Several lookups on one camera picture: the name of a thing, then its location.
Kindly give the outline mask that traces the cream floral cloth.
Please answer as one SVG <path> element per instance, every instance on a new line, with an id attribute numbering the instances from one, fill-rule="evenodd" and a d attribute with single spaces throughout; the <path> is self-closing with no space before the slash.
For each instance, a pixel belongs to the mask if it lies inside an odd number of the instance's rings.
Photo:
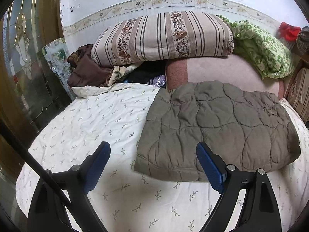
<path id="1" fill-rule="evenodd" d="M 137 69 L 142 62 L 133 63 L 125 66 L 114 66 L 112 71 L 110 72 L 108 78 L 106 79 L 106 85 L 112 86 L 119 81 L 122 81 L 125 76 L 132 73 L 135 69 Z"/>

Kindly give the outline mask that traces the striped floral folded quilt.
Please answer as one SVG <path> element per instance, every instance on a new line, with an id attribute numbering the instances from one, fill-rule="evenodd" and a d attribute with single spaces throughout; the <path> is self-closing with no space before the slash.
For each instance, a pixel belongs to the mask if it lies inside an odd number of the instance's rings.
<path id="1" fill-rule="evenodd" d="M 175 11 L 131 18 L 105 29 L 91 50 L 103 68 L 144 61 L 226 57 L 234 51 L 232 30 L 206 12 Z"/>

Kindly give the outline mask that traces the brown garment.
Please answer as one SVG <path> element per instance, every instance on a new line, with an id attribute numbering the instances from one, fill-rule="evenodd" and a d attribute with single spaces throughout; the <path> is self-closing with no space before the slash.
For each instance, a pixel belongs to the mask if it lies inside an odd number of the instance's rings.
<path id="1" fill-rule="evenodd" d="M 72 73 L 68 78 L 69 87 L 107 86 L 112 69 L 102 68 L 91 58 L 92 47 L 92 44 L 81 46 L 68 56 L 67 62 L 72 67 Z"/>

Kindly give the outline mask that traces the green white patterned blanket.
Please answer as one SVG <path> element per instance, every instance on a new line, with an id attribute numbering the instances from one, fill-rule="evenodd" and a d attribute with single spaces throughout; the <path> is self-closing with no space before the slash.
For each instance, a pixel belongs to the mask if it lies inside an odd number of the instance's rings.
<path id="1" fill-rule="evenodd" d="M 230 28 L 234 53 L 248 61 L 261 78 L 281 79 L 295 70 L 291 51 L 267 30 L 247 20 L 230 21 L 218 17 Z"/>

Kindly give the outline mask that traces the olive quilted puffer jacket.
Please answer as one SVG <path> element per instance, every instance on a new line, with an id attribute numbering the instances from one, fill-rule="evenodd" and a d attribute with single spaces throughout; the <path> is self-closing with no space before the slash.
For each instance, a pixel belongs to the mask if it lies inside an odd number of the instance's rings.
<path id="1" fill-rule="evenodd" d="M 279 170 L 301 153 L 299 136 L 276 95 L 229 83 L 160 89 L 139 139 L 135 171 L 164 181 L 206 181 L 196 156 L 205 142 L 238 169 Z"/>

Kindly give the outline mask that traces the striped floral cushion at right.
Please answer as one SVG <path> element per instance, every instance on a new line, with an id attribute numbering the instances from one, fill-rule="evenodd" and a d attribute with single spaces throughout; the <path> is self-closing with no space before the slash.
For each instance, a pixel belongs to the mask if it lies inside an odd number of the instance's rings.
<path id="1" fill-rule="evenodd" d="M 301 68 L 297 73 L 287 96 L 288 102 L 305 123 L 308 122 L 308 84 L 308 68 Z"/>

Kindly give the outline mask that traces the white leaf-print bed sheet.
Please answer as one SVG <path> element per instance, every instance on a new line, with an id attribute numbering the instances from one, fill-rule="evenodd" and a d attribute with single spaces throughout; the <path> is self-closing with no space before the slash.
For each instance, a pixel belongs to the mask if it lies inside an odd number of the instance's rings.
<path id="1" fill-rule="evenodd" d="M 206 182 L 166 182 L 134 171 L 146 114 L 158 92 L 154 86 L 76 87 L 78 96 L 37 136 L 32 156 L 53 173 L 80 165 L 102 141 L 111 155 L 88 198 L 108 231 L 199 231 L 219 194 Z M 268 173 L 280 210 L 282 231 L 296 221 L 308 201 L 308 129 L 286 100 L 280 100 L 300 137 L 300 157 Z M 19 208 L 28 216 L 39 176 L 25 164 L 16 182 Z"/>

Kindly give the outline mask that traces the pink bed blanket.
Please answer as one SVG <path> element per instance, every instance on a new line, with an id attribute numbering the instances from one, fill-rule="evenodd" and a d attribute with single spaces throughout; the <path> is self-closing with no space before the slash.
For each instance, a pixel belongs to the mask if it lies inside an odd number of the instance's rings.
<path id="1" fill-rule="evenodd" d="M 284 82 L 262 78 L 244 58 L 231 54 L 225 58 L 201 57 L 169 60 L 166 65 L 167 89 L 175 89 L 187 82 L 220 81 L 243 91 L 269 92 L 284 96 Z"/>

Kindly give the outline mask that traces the dark checked garment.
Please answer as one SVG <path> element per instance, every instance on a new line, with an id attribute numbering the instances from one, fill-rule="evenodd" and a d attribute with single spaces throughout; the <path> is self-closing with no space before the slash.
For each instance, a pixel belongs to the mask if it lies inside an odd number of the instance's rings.
<path id="1" fill-rule="evenodd" d="M 309 49 L 309 27 L 305 26 L 297 34 L 296 45 L 301 55 L 308 54 Z"/>

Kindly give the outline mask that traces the floral plastic bag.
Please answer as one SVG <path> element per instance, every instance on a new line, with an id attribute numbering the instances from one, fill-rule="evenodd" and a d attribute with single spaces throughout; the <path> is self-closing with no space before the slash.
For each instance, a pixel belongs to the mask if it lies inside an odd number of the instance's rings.
<path id="1" fill-rule="evenodd" d="M 51 71 L 58 77 L 64 90 L 74 100 L 76 95 L 68 86 L 68 78 L 72 74 L 72 69 L 67 59 L 70 55 L 64 38 L 59 38 L 45 45 L 41 49 L 45 60 L 47 61 Z"/>

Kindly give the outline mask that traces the red cloth item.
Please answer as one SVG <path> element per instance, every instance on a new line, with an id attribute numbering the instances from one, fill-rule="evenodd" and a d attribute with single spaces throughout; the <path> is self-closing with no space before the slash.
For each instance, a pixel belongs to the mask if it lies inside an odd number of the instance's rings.
<path id="1" fill-rule="evenodd" d="M 299 32 L 301 31 L 300 27 L 292 26 L 285 22 L 282 22 L 279 26 L 279 36 L 284 38 L 286 41 L 296 41 Z"/>

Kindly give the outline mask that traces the stained glass wooden door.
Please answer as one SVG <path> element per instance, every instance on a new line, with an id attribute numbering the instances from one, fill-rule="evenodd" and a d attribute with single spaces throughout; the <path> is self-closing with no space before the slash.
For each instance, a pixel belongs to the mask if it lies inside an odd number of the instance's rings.
<path id="1" fill-rule="evenodd" d="M 1 17 L 1 120 L 25 148 L 71 102 L 42 51 L 62 35 L 60 0 L 13 0 Z"/>

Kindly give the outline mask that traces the purple cloth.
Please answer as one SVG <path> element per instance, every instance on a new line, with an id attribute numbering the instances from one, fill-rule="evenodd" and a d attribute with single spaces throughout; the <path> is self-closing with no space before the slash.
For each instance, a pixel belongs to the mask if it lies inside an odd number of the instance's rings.
<path id="1" fill-rule="evenodd" d="M 166 87 L 166 77 L 165 75 L 159 75 L 157 77 L 151 78 L 148 82 L 148 85 L 156 87 Z"/>

